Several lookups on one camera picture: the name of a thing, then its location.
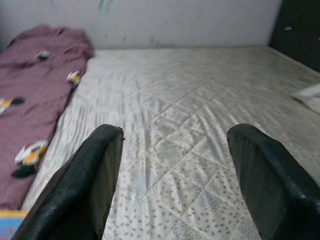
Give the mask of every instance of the wrinkled sheet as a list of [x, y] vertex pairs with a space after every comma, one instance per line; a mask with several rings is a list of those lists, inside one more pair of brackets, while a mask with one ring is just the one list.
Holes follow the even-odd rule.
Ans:
[[[48, 51], [40, 62], [38, 52]], [[17, 36], [0, 56], [0, 98], [23, 98], [0, 115], [0, 209], [18, 209], [35, 178], [17, 179], [15, 156], [21, 148], [51, 140], [56, 121], [64, 111], [72, 85], [71, 71], [84, 73], [93, 50], [81, 30], [42, 25]]]
[[320, 117], [290, 96], [319, 82], [267, 47], [97, 50], [23, 209], [108, 123], [123, 128], [125, 141], [104, 240], [258, 240], [227, 130], [256, 126], [319, 184]]

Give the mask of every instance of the bed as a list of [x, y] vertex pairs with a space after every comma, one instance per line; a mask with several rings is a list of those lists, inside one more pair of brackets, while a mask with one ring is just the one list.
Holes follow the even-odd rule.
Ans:
[[317, 73], [268, 47], [95, 53], [22, 210], [105, 123], [125, 137], [105, 240], [260, 239], [228, 150], [238, 123], [281, 141], [320, 185], [320, 117], [290, 97]]

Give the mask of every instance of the mattress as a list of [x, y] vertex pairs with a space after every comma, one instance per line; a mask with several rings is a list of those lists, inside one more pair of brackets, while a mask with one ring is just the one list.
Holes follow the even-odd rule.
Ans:
[[227, 146], [252, 124], [320, 185], [320, 117], [290, 97], [318, 74], [267, 47], [97, 50], [22, 207], [101, 124], [124, 131], [103, 239], [258, 240]]

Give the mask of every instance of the white pillow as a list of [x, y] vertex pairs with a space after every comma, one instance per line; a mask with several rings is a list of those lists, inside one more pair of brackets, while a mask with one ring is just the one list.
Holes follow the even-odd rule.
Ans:
[[292, 97], [301, 101], [310, 109], [320, 114], [320, 84], [295, 93]]

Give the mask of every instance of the white mattress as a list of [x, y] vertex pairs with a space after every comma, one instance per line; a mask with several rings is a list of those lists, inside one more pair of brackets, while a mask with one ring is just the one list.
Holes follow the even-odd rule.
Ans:
[[317, 74], [266, 47], [97, 50], [29, 191], [101, 124], [125, 141], [105, 240], [260, 239], [226, 132], [249, 123], [280, 140], [320, 183], [320, 116], [291, 93]]

